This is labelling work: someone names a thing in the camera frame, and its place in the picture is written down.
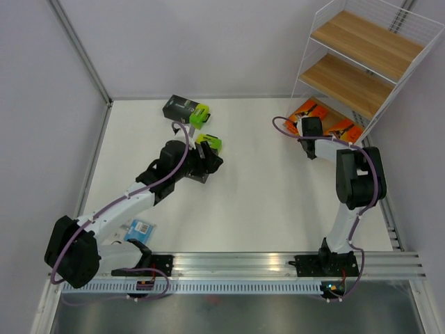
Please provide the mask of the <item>orange razor box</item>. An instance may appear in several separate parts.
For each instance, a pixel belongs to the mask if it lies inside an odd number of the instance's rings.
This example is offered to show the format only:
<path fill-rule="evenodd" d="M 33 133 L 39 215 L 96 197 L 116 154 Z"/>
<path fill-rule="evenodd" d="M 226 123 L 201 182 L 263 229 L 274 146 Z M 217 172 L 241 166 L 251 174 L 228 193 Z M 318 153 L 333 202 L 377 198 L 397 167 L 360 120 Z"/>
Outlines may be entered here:
<path fill-rule="evenodd" d="M 333 136 L 341 141 L 356 143 L 363 129 L 349 119 L 342 120 L 324 131 L 325 136 Z"/>
<path fill-rule="evenodd" d="M 301 106 L 299 106 L 284 122 L 285 129 L 291 133 L 298 135 L 298 121 L 304 117 L 318 117 L 321 120 L 328 115 L 328 110 L 321 106 L 315 98 L 309 98 Z"/>

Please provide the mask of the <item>black green razor box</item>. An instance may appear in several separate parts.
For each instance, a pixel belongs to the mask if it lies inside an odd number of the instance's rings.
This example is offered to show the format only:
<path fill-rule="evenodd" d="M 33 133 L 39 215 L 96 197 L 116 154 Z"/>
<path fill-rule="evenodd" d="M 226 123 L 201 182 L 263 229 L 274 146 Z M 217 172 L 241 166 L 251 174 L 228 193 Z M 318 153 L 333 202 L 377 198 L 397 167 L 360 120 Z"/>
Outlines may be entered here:
<path fill-rule="evenodd" d="M 197 137 L 195 147 L 188 153 L 188 179 L 205 184 L 208 177 L 222 166 L 224 161 L 219 156 L 218 141 L 217 137 L 207 134 Z"/>
<path fill-rule="evenodd" d="M 211 116 L 206 104 L 178 95 L 171 95 L 162 111 L 165 118 L 190 125 L 195 129 L 201 129 Z"/>

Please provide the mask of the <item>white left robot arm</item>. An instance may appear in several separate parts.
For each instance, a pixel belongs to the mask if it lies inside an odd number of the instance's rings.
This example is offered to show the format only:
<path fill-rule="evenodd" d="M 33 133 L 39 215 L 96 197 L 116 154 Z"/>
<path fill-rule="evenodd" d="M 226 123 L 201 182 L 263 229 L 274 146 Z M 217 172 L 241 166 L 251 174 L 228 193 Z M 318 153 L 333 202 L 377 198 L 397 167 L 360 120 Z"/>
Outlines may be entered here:
<path fill-rule="evenodd" d="M 191 146 L 168 141 L 155 159 L 122 196 L 105 207 L 76 218 L 62 216 L 54 225 L 44 254 L 51 282 L 81 288 L 99 273 L 143 276 L 152 268 L 152 251 L 136 238 L 106 244 L 121 225 L 153 208 L 169 196 L 184 178 L 202 181 L 223 164 L 208 141 Z"/>

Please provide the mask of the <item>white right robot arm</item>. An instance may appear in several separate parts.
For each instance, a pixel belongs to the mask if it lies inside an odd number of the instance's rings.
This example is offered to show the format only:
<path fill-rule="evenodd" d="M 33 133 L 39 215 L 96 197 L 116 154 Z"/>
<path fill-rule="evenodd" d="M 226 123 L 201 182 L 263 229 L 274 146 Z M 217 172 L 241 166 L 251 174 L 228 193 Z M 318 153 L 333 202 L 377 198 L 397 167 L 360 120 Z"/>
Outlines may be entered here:
<path fill-rule="evenodd" d="M 339 209 L 321 247 L 315 255 L 296 255 L 299 277 L 358 277 L 353 235 L 364 213 L 375 207 L 387 194 L 387 184 L 377 147 L 361 148 L 351 142 L 323 133 L 318 117 L 300 119 L 299 142 L 309 159 L 323 158 L 334 162 L 335 188 Z"/>

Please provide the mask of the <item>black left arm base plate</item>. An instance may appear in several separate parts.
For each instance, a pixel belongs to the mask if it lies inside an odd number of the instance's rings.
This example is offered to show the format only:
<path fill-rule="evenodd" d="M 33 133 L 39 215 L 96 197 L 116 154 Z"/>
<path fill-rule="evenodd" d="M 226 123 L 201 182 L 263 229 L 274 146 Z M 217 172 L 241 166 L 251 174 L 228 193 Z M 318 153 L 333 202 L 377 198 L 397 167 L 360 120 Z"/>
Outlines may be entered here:
<path fill-rule="evenodd" d="M 174 267 L 174 259 L 174 255 L 154 254 L 151 255 L 149 260 L 140 261 L 136 265 L 137 271 L 134 271 L 134 269 L 114 269 L 111 275 L 115 277 L 157 277 L 161 276 L 162 272 L 170 278 Z"/>

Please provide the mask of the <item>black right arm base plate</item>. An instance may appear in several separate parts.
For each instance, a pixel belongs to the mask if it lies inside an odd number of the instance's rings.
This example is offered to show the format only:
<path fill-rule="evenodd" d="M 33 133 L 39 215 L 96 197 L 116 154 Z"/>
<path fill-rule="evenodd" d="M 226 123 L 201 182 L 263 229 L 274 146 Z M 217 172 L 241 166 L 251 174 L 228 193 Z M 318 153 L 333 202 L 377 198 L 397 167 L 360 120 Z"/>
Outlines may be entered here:
<path fill-rule="evenodd" d="M 296 255 L 293 266 L 300 278 L 341 278 L 358 277 L 359 267 L 354 255 L 340 260 L 327 260 L 323 262 L 317 255 Z"/>

